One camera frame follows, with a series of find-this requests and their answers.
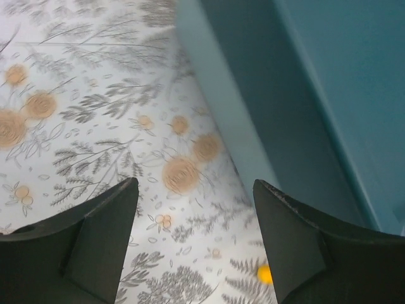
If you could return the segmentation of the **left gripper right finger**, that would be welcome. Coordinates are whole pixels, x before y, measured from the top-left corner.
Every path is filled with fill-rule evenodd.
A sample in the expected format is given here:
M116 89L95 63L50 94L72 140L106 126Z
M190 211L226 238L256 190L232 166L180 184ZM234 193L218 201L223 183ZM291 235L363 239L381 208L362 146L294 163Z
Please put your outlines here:
M404 238L339 220L256 180L279 303L403 303Z

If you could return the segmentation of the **teal drawer box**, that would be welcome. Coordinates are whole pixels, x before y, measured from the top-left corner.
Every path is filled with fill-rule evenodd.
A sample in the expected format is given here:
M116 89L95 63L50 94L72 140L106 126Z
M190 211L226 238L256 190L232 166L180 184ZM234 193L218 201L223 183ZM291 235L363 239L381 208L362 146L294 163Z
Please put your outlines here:
M175 25L248 193L404 234L403 1L179 1Z

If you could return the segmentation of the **yellow black screwdriver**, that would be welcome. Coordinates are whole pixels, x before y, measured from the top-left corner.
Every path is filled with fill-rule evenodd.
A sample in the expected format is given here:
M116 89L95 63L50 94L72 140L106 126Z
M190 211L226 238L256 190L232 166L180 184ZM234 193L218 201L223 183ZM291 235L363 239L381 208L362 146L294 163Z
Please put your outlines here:
M271 275L270 266L268 264L259 266L257 271L257 277L259 282L263 284L273 284L273 278Z

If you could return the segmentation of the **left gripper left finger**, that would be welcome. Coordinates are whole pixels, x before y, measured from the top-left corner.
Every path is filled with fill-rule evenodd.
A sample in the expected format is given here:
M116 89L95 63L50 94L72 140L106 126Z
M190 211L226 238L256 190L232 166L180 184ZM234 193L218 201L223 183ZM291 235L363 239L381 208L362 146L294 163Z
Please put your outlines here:
M114 303L139 198L127 178L1 236L1 303Z

